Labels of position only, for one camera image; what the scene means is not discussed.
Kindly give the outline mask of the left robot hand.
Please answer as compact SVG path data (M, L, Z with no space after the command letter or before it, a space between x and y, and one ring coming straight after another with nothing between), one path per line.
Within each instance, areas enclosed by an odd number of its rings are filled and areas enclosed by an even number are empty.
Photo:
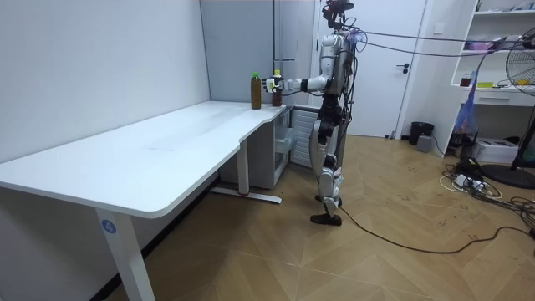
M262 87L270 94L277 94L283 91L283 78L273 76L262 79Z

